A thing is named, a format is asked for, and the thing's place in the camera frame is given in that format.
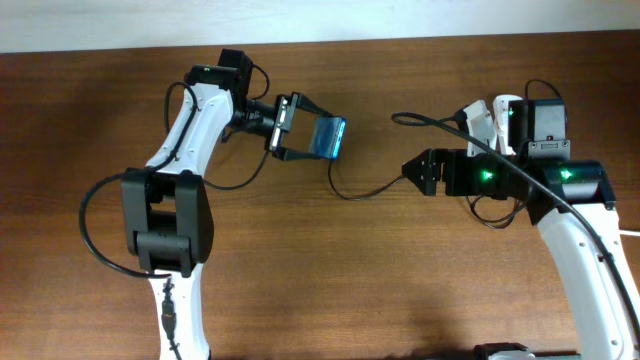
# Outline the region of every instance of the black joint housing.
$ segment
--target black joint housing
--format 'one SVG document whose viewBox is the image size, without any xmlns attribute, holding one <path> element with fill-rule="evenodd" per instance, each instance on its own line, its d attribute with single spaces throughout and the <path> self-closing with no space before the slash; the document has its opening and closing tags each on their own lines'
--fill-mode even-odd
<svg viewBox="0 0 640 360">
<path fill-rule="evenodd" d="M 233 99 L 234 120 L 244 116 L 247 110 L 247 94 L 251 83 L 253 61 L 240 50 L 222 49 L 218 65 L 194 65 L 185 75 L 189 85 L 212 84 L 229 90 Z"/>
<path fill-rule="evenodd" d="M 525 170 L 571 205 L 600 203 L 607 210 L 615 207 L 616 197 L 607 173 L 597 161 L 539 160 L 527 164 Z M 556 208 L 566 212 L 556 200 L 543 194 L 527 203 L 533 225 Z"/>
<path fill-rule="evenodd" d="M 165 197 L 174 198 L 175 212 L 152 209 Z M 213 217 L 201 176 L 130 169 L 122 179 L 122 205 L 127 248 L 144 270 L 180 271 L 189 277 L 209 257 Z"/>
<path fill-rule="evenodd" d="M 562 99 L 509 101 L 509 146 L 529 159 L 569 160 L 566 116 Z"/>
</svg>

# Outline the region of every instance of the blue object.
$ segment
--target blue object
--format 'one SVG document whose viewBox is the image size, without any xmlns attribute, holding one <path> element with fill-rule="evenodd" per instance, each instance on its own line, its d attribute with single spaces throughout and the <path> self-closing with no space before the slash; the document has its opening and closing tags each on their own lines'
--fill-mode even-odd
<svg viewBox="0 0 640 360">
<path fill-rule="evenodd" d="M 337 158 L 346 124 L 339 116 L 317 118 L 309 152 L 325 159 Z"/>
</svg>

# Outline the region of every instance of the black bracket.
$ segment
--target black bracket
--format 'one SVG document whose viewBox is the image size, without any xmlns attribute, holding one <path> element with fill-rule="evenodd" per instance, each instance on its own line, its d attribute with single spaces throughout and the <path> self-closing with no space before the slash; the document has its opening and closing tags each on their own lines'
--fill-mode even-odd
<svg viewBox="0 0 640 360">
<path fill-rule="evenodd" d="M 529 158 L 513 161 L 570 204 L 601 203 L 613 209 L 616 198 L 602 165 L 596 161 L 564 161 Z M 537 224 L 560 204 L 534 190 L 533 186 L 490 154 L 469 157 L 461 149 L 428 149 L 402 166 L 402 174 L 427 196 L 435 196 L 438 181 L 447 196 L 484 195 L 497 200 L 513 197 L 527 204 L 532 224 Z"/>
<path fill-rule="evenodd" d="M 154 210 L 151 204 L 175 200 L 175 212 Z M 189 277 L 213 245 L 213 217 L 201 176 L 129 169 L 122 179 L 122 205 L 127 248 L 140 267 L 180 271 Z"/>
<path fill-rule="evenodd" d="M 239 121 L 247 111 L 252 70 L 253 61 L 244 51 L 222 49 L 216 66 L 194 65 L 185 74 L 184 81 L 192 86 L 197 83 L 212 84 L 229 90 L 233 99 L 233 122 Z"/>
<path fill-rule="evenodd" d="M 282 146 L 284 135 L 291 131 L 296 109 L 320 116 L 316 121 L 316 131 L 308 152 Z M 337 156 L 337 150 L 340 147 L 346 124 L 344 118 L 333 116 L 330 112 L 313 103 L 304 94 L 297 92 L 292 93 L 291 96 L 280 95 L 277 100 L 276 111 L 271 139 L 268 139 L 266 145 L 274 157 L 283 161 L 291 161 L 300 159 L 333 159 Z"/>
</svg>

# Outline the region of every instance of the green led light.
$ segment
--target green led light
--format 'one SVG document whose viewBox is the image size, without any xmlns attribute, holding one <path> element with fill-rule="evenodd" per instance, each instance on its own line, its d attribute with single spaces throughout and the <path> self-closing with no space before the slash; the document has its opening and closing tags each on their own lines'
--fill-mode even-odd
<svg viewBox="0 0 640 360">
<path fill-rule="evenodd" d="M 491 178 L 493 178 L 492 172 L 489 172 L 489 171 L 482 172 L 482 180 L 487 181 L 487 180 L 490 180 Z"/>
<path fill-rule="evenodd" d="M 567 169 L 562 169 L 560 170 L 560 176 L 562 176 L 562 178 L 564 180 L 567 180 L 568 178 L 570 178 L 573 174 L 571 173 L 571 171 L 567 170 Z"/>
</svg>

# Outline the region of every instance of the brown tabletop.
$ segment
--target brown tabletop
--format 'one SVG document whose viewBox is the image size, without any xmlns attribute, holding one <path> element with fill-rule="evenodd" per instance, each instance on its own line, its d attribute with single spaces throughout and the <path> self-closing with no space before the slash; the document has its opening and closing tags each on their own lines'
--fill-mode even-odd
<svg viewBox="0 0 640 360">
<path fill-rule="evenodd" d="M 395 125 L 391 113 L 445 117 L 546 79 L 567 104 L 572 158 L 604 164 L 621 227 L 640 228 L 640 32 L 235 48 L 269 72 L 267 102 L 300 91 L 348 119 L 334 174 L 348 193 L 389 181 L 426 148 L 465 146 L 435 128 Z M 149 284 L 89 253 L 79 202 L 96 181 L 145 164 L 165 137 L 167 85 L 193 64 L 215 63 L 220 49 L 0 56 L 0 358 L 157 358 Z M 252 93 L 263 86 L 254 75 Z M 312 117 L 304 119 L 288 144 L 308 143 Z M 246 179 L 263 141 L 242 134 L 219 144 L 207 179 Z M 202 301 L 215 357 L 383 358 L 501 341 L 576 349 L 562 283 L 526 214 L 490 230 L 463 199 L 424 197 L 408 181 L 346 202 L 326 173 L 326 161 L 269 159 L 250 186 L 208 191 L 216 230 Z M 138 268 L 120 202 L 116 185 L 104 189 L 88 225 L 105 254 Z M 640 243 L 623 243 L 637 277 Z"/>
</svg>

